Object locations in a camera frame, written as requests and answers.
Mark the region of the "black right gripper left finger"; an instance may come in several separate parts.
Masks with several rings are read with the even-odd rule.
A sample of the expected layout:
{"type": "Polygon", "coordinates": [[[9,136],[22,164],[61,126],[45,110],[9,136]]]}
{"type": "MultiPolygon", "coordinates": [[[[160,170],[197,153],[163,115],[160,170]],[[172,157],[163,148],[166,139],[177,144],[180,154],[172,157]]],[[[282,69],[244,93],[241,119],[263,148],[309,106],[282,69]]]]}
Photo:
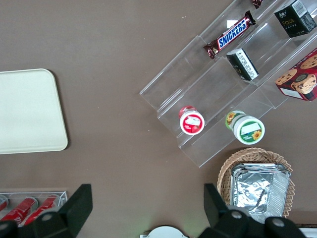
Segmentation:
{"type": "Polygon", "coordinates": [[[15,221],[0,223],[2,238],[75,238],[93,209],[92,187],[82,184],[58,210],[40,215],[18,227],[15,221]]]}

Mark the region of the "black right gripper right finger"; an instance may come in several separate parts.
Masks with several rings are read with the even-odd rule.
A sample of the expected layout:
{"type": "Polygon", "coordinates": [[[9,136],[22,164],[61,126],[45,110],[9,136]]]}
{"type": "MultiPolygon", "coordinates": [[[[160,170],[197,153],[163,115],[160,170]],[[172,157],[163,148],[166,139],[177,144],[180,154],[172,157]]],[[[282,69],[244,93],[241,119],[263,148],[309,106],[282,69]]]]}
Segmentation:
{"type": "Polygon", "coordinates": [[[257,222],[238,208],[229,209],[212,183],[204,184],[204,211],[210,226],[201,238],[304,238],[297,225],[281,217],[257,222]]]}

